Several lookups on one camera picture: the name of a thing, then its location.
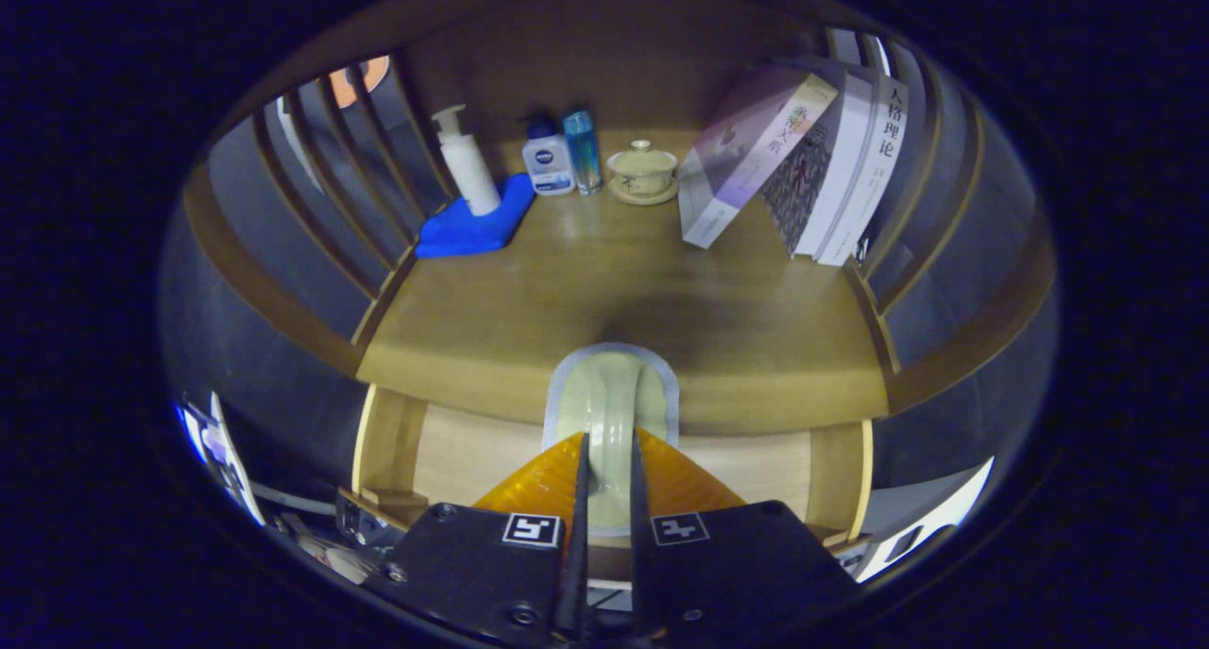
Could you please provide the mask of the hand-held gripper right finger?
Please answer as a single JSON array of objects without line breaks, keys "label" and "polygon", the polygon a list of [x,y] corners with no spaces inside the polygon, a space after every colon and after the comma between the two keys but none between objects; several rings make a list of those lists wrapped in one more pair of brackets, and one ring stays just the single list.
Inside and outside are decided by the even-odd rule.
[{"label": "hand-held gripper right finger", "polygon": [[631,460],[632,613],[653,645],[774,645],[860,585],[785,503],[747,503],[644,430]]}]

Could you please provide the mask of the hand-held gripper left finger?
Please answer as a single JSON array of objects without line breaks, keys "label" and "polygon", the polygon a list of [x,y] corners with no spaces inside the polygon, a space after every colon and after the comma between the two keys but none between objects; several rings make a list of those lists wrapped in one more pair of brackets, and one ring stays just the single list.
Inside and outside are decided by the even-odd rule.
[{"label": "hand-held gripper left finger", "polygon": [[588,597],[586,433],[531,460],[488,508],[427,508],[364,589],[442,648],[565,648]]}]

